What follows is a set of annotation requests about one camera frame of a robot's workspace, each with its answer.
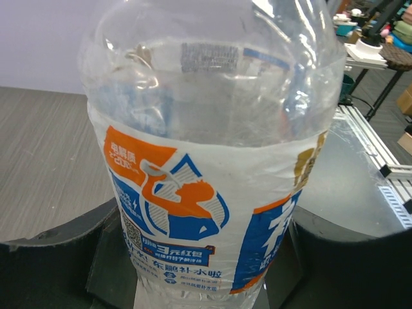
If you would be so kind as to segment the labelled clear plastic bottle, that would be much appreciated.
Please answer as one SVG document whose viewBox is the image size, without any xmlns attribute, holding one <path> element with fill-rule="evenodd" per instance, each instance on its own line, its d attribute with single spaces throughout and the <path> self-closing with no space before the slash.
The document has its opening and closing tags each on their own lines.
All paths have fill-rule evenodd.
<svg viewBox="0 0 412 309">
<path fill-rule="evenodd" d="M 331 126 L 325 1 L 99 1 L 79 51 L 138 308 L 252 308 Z"/>
</svg>

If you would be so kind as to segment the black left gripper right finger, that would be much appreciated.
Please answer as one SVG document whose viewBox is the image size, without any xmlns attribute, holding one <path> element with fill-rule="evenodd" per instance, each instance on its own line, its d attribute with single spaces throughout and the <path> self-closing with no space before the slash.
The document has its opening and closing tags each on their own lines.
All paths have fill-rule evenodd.
<svg viewBox="0 0 412 309">
<path fill-rule="evenodd" d="M 300 207 L 265 283 L 269 308 L 411 308 L 411 230 L 374 238 Z"/>
</svg>

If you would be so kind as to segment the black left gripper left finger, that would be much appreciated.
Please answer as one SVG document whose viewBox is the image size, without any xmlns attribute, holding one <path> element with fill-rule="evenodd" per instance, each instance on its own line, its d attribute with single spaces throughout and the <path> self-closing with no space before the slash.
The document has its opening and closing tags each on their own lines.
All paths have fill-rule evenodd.
<svg viewBox="0 0 412 309">
<path fill-rule="evenodd" d="M 136 284 L 115 199 L 1 243 L 1 308 L 132 308 Z"/>
</svg>

